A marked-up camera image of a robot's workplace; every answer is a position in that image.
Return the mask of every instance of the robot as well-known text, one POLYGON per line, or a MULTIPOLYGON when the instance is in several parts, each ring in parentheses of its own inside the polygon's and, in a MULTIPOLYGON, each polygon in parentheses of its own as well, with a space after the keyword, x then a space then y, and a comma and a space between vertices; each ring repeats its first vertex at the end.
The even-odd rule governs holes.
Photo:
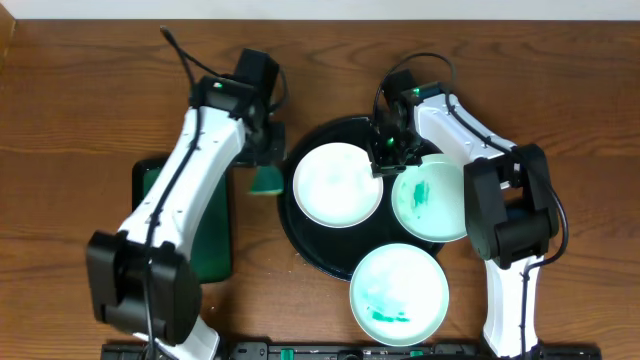
MULTIPOLYGON (((165 36, 188 69, 188 54, 170 34, 165 36)), ((220 357, 220 336, 198 314, 202 292, 189 267, 191 247, 229 166, 284 160, 284 126, 269 121, 279 72, 269 55, 245 49, 232 75, 192 80, 182 132, 159 178, 115 235, 96 231, 89 241, 86 260, 95 318, 148 340, 151 351, 144 348, 138 357, 143 352, 153 359, 220 357)), ((433 149, 463 168, 466 227, 487 269, 489 309, 483 335, 490 351, 457 351, 447 359, 545 353, 533 327, 539 270, 533 265, 543 261, 559 225, 543 151, 536 145, 516 147, 493 134, 443 84, 418 86, 409 71, 401 71, 390 72, 381 89, 391 111, 374 113, 371 121, 377 135, 367 151, 374 176, 419 165, 421 153, 433 149), (487 146, 488 137, 497 146, 487 146), (518 157, 498 148, 517 150, 518 157), (505 203, 501 192, 508 187, 522 187, 522 197, 505 203)), ((600 358, 593 349, 554 351, 557 359, 600 358)))

